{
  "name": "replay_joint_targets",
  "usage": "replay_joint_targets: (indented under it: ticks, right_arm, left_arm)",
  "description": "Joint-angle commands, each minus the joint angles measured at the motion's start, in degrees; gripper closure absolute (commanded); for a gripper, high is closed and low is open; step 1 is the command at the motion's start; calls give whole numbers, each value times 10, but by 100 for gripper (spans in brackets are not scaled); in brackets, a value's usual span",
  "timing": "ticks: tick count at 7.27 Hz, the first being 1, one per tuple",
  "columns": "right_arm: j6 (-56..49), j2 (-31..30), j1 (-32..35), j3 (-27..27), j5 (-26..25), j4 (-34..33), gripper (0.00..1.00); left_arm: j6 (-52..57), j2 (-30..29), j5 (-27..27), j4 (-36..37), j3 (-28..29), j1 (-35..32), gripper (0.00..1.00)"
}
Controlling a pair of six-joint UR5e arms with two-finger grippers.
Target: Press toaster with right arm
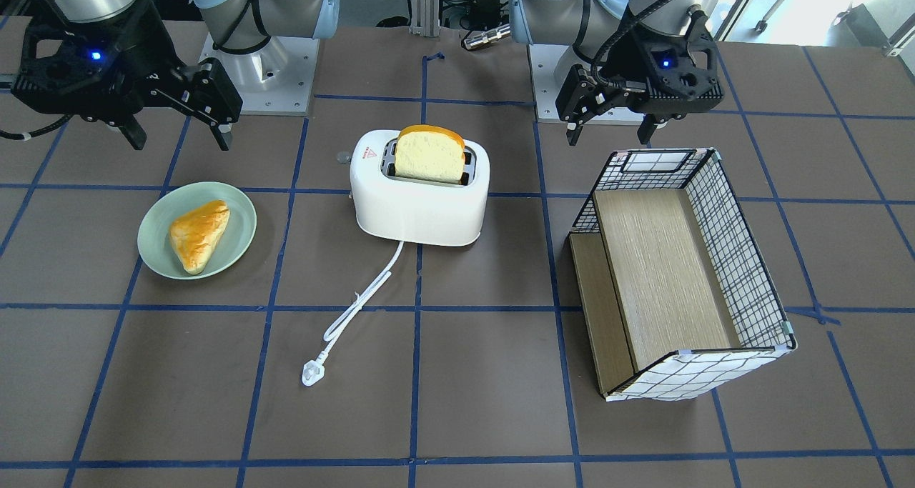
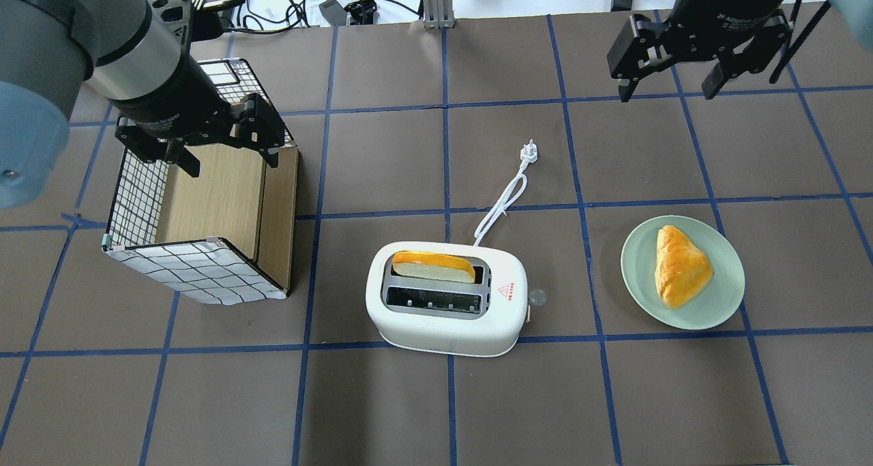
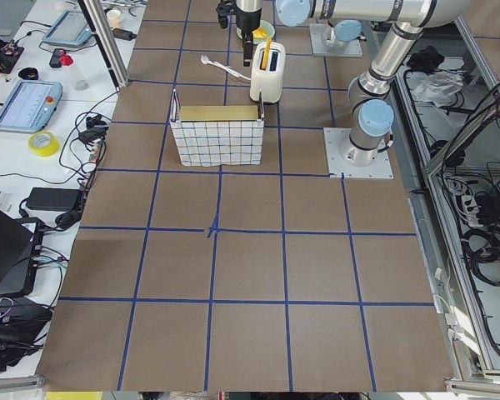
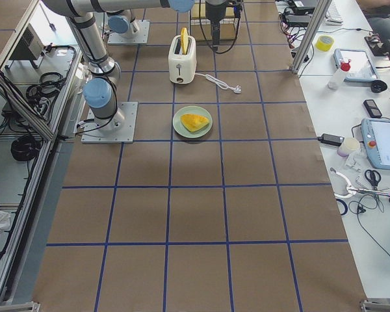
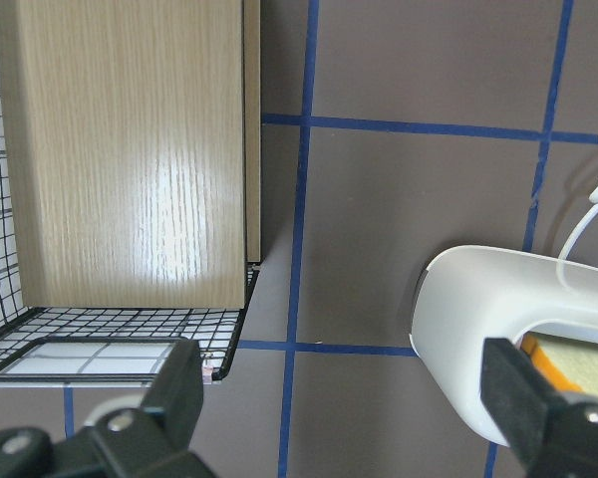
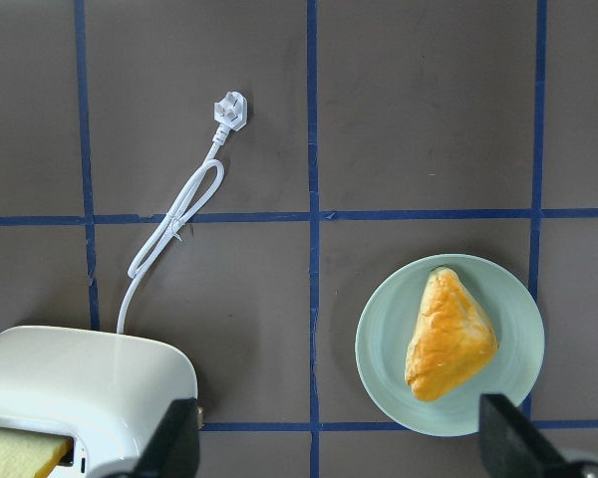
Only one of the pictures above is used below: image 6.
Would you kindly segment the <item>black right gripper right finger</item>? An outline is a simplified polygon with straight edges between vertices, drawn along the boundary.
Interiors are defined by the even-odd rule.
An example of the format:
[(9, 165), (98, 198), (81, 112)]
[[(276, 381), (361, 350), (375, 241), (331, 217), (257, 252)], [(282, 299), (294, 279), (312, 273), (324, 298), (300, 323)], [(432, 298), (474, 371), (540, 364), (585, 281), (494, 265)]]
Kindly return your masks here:
[(479, 399), (479, 455), (490, 477), (559, 477), (567, 461), (503, 394)]

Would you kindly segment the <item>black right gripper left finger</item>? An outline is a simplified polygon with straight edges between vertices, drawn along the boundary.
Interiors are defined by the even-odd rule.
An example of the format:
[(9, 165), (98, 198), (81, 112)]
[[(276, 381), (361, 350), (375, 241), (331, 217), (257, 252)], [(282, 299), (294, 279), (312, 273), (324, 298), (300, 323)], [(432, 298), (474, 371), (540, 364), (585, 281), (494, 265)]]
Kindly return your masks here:
[(195, 398), (174, 400), (136, 465), (134, 476), (195, 477), (200, 463), (197, 419)]

